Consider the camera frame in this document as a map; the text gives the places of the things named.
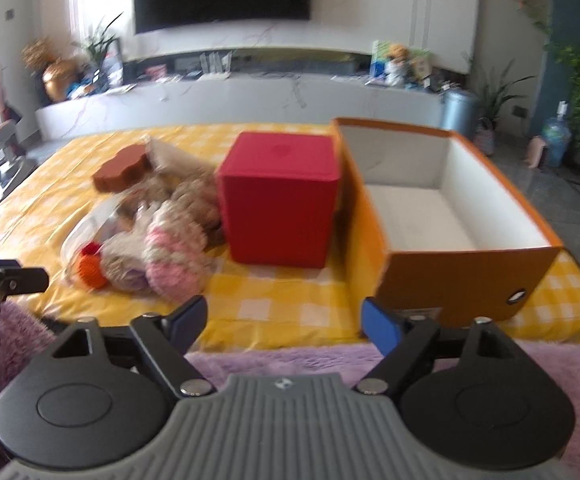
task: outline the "open cardboard box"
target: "open cardboard box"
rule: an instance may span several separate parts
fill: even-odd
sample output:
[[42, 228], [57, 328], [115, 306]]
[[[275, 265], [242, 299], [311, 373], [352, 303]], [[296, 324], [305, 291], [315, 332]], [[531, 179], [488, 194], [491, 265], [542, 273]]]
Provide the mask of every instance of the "open cardboard box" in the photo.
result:
[[562, 243], [521, 193], [454, 132], [335, 119], [339, 242], [351, 296], [446, 326], [512, 317]]

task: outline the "red box lid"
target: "red box lid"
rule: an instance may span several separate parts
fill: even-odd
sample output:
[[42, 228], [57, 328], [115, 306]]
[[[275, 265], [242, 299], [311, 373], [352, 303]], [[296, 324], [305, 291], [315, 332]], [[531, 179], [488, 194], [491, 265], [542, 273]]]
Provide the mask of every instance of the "red box lid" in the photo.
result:
[[339, 165], [329, 136], [243, 132], [219, 173], [330, 182]]

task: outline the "checkered tablecloth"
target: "checkered tablecloth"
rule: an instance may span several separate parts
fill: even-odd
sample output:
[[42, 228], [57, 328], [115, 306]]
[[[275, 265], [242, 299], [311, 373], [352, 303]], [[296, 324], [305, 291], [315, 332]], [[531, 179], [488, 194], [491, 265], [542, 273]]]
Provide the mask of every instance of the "checkered tablecloth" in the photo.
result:
[[[325, 134], [326, 126], [211, 124], [154, 128], [73, 140], [52, 156], [0, 205], [0, 258], [42, 266], [51, 275], [44, 294], [20, 302], [37, 316], [72, 321], [96, 316], [104, 326], [126, 324], [146, 311], [174, 307], [156, 297], [135, 298], [112, 290], [91, 293], [64, 281], [60, 248], [65, 237], [103, 200], [90, 182], [100, 164], [122, 147], [154, 136], [220, 163], [243, 130]], [[336, 245], [326, 269], [242, 266], [228, 248], [211, 253], [213, 274], [205, 294], [210, 307], [201, 347], [210, 351], [355, 342], [359, 322], [347, 299]], [[580, 270], [562, 253], [517, 316], [502, 323], [512, 336], [580, 338]]]

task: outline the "water bottle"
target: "water bottle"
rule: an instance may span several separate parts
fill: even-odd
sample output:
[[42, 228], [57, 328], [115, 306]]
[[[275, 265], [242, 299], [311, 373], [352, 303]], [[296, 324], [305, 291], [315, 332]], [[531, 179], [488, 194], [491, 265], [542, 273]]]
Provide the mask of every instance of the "water bottle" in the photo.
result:
[[546, 142], [549, 150], [546, 164], [553, 168], [557, 168], [561, 165], [570, 140], [572, 140], [572, 133], [567, 127], [565, 121], [566, 114], [567, 102], [561, 101], [558, 104], [556, 117], [552, 117], [545, 121], [543, 130], [540, 133], [540, 136]]

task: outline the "red box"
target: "red box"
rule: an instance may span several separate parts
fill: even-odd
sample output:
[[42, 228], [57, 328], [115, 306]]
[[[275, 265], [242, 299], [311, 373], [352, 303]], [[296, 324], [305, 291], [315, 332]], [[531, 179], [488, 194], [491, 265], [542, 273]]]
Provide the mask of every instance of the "red box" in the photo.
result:
[[325, 266], [340, 179], [330, 137], [243, 132], [217, 176], [235, 261]]

